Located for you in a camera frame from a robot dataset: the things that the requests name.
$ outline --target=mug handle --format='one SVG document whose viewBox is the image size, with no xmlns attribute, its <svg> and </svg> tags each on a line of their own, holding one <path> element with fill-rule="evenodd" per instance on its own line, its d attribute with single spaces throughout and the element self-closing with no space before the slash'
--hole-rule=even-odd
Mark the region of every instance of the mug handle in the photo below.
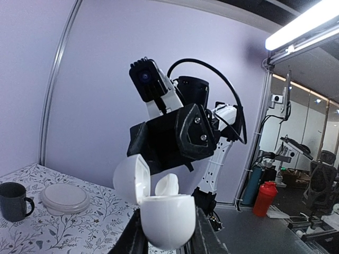
<svg viewBox="0 0 339 254">
<path fill-rule="evenodd" d="M 30 216 L 33 213 L 35 205 L 34 205 L 33 200 L 29 197 L 25 197 L 23 200 L 27 201 L 31 205 L 31 211 L 25 215 L 25 217 L 27 217 L 27 216 Z"/>
</svg>

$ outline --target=floral tablecloth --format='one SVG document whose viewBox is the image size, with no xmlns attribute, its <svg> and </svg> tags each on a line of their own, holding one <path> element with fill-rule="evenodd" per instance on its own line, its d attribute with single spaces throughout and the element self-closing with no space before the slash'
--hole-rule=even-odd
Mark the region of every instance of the floral tablecloth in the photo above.
<svg viewBox="0 0 339 254">
<path fill-rule="evenodd" d="M 0 253 L 107 253 L 116 243 L 137 207 L 125 202 L 115 190 L 61 174 L 38 164 L 0 177 L 0 183 L 17 182 L 25 186 L 35 210 L 26 219 L 9 222 L 0 215 Z M 48 185 L 66 183 L 85 190 L 90 207 L 81 213 L 52 216 L 40 201 Z M 149 253 L 161 251 L 153 246 Z"/>
</svg>

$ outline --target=office chair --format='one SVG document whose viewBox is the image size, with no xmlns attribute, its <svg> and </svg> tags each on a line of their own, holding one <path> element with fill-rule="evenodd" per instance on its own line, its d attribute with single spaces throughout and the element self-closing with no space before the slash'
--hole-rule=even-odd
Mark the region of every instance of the office chair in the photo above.
<svg viewBox="0 0 339 254">
<path fill-rule="evenodd" d="M 338 186 L 334 186 L 337 169 L 333 167 L 335 154 L 321 151 L 320 160 L 310 164 L 311 179 L 304 192 L 303 202 L 312 213 L 322 210 L 325 213 L 332 210 L 338 196 Z"/>
</svg>

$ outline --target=plastic container lid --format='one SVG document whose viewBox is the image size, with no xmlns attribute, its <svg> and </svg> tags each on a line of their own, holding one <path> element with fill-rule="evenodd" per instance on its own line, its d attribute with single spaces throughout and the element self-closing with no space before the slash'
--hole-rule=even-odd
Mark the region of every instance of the plastic container lid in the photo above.
<svg viewBox="0 0 339 254">
<path fill-rule="evenodd" d="M 132 155 L 123 159 L 113 175 L 113 188 L 125 201 L 141 204 L 150 196 L 150 170 L 142 155 Z M 168 174 L 156 185 L 156 196 L 178 195 L 179 184 L 175 174 Z"/>
<path fill-rule="evenodd" d="M 265 182 L 263 185 L 260 186 L 260 192 L 274 197 L 278 193 L 278 190 L 275 186 L 275 182 Z"/>
<path fill-rule="evenodd" d="M 40 198 L 47 211 L 55 216 L 79 213 L 90 205 L 87 193 L 71 184 L 52 184 L 42 190 Z"/>
</svg>

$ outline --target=white object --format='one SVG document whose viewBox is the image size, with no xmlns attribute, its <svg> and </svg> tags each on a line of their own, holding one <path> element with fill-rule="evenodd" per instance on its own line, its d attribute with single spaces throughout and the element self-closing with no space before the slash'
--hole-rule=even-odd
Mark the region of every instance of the white object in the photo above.
<svg viewBox="0 0 339 254">
<path fill-rule="evenodd" d="M 140 204 L 150 195 L 150 171 L 141 155 L 122 160 L 114 171 L 113 188 L 129 203 Z"/>
<path fill-rule="evenodd" d="M 140 205 L 141 226 L 148 241 L 163 250 L 179 249 L 195 229 L 195 203 L 191 195 L 179 191 L 177 176 L 168 174 L 150 196 L 150 171 L 141 155 L 127 157 L 117 166 L 114 189 L 126 201 Z"/>
<path fill-rule="evenodd" d="M 322 216 L 322 221 L 326 222 L 328 225 L 333 227 L 335 230 L 339 231 L 339 204 L 333 206 L 333 211 L 331 215 Z"/>
<path fill-rule="evenodd" d="M 301 230 L 298 230 L 297 232 L 296 232 L 296 235 L 298 236 L 298 237 L 302 237 L 303 235 L 304 235 L 305 233 L 303 233 Z"/>
<path fill-rule="evenodd" d="M 52 184 L 42 190 L 40 198 L 47 211 L 55 216 L 80 213 L 90 205 L 87 193 L 71 184 Z"/>
<path fill-rule="evenodd" d="M 155 186 L 156 196 L 174 196 L 179 194 L 179 183 L 176 174 L 168 174 L 161 178 Z"/>
<path fill-rule="evenodd" d="M 306 234 L 321 233 L 321 232 L 324 232 L 324 230 L 318 226 L 315 229 L 312 229 L 311 226 L 309 226 L 306 230 Z"/>
<path fill-rule="evenodd" d="M 338 0 L 322 0 L 267 38 L 265 47 L 268 50 L 275 50 L 338 15 Z"/>
<path fill-rule="evenodd" d="M 281 182 L 281 183 L 277 183 L 277 184 L 276 184 L 276 187 L 279 187 L 279 188 L 286 188 L 287 185 L 284 184 L 283 182 Z"/>
<path fill-rule="evenodd" d="M 237 116 L 237 109 L 231 105 L 219 104 L 215 109 L 212 110 L 212 114 L 214 113 L 217 113 L 227 123 L 232 125 L 234 124 Z M 223 130 L 226 127 L 226 124 L 220 120 L 218 129 Z M 224 166 L 225 159 L 230 148 L 232 147 L 232 144 L 232 141 L 228 142 L 226 138 L 220 138 L 217 144 L 217 149 L 215 150 L 214 155 L 209 158 L 206 171 L 198 184 L 198 187 L 202 192 L 211 192 L 212 195 L 217 192 L 219 173 L 221 168 Z"/>
<path fill-rule="evenodd" d="M 165 76 L 165 74 L 160 70 L 160 75 L 163 78 L 164 85 L 167 88 L 167 93 L 161 96 L 161 99 L 164 101 L 166 105 L 167 113 L 177 110 L 178 108 L 183 107 L 183 104 L 175 92 L 175 87 L 177 83 L 171 82 L 171 80 Z M 155 101 L 150 101 L 146 103 L 147 111 L 150 119 L 157 118 L 162 116 L 162 112 L 159 110 L 158 106 L 156 105 Z"/>
<path fill-rule="evenodd" d="M 194 197 L 153 196 L 140 205 L 142 230 L 148 241 L 163 250 L 179 249 L 195 229 Z"/>
<path fill-rule="evenodd" d="M 289 219 L 290 216 L 280 211 L 268 210 L 266 215 L 271 219 Z"/>
</svg>

